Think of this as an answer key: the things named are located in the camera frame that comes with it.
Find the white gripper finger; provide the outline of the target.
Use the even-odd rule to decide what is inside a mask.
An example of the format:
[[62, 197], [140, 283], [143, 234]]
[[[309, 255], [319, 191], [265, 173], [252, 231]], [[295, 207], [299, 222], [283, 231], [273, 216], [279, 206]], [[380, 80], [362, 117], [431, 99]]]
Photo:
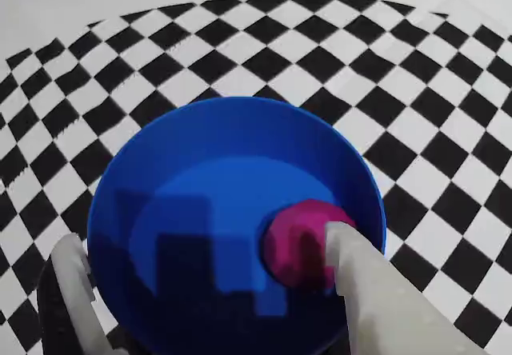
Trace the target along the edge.
[[345, 300], [353, 354], [484, 352], [352, 226], [326, 223], [326, 264], [333, 267], [336, 292]]

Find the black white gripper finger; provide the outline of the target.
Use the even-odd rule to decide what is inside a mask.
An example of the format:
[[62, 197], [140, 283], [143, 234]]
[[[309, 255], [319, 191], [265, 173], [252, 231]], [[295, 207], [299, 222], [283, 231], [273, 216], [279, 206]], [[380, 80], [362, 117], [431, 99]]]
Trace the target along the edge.
[[90, 267], [77, 234], [62, 237], [37, 287], [44, 354], [110, 354], [111, 344], [92, 302]]

